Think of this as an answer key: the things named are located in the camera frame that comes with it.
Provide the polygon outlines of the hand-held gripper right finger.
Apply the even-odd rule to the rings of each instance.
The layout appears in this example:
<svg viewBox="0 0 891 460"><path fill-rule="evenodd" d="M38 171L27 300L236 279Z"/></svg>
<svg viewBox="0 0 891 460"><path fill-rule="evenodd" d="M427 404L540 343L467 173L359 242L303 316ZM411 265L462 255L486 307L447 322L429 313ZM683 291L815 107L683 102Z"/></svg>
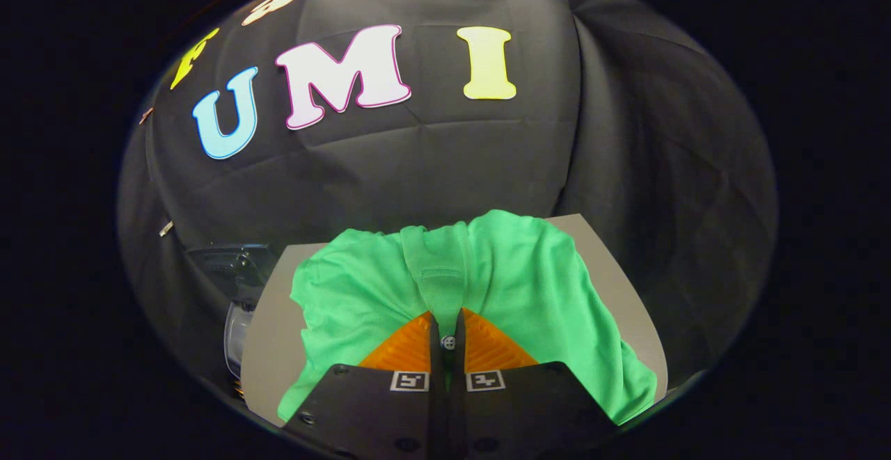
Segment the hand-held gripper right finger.
<svg viewBox="0 0 891 460"><path fill-rule="evenodd" d="M449 439L459 459L585 459L617 434L563 362L535 360L468 308L455 336Z"/></svg>

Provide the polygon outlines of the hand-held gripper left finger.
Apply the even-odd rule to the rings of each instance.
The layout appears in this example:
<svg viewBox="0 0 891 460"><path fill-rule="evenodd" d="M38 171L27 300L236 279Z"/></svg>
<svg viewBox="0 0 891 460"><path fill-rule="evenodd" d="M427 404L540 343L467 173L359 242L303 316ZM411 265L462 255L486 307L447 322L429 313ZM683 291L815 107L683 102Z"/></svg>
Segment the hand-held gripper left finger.
<svg viewBox="0 0 891 460"><path fill-rule="evenodd" d="M283 432L330 459L442 459L444 400L439 326L425 312L359 364L332 365Z"/></svg>

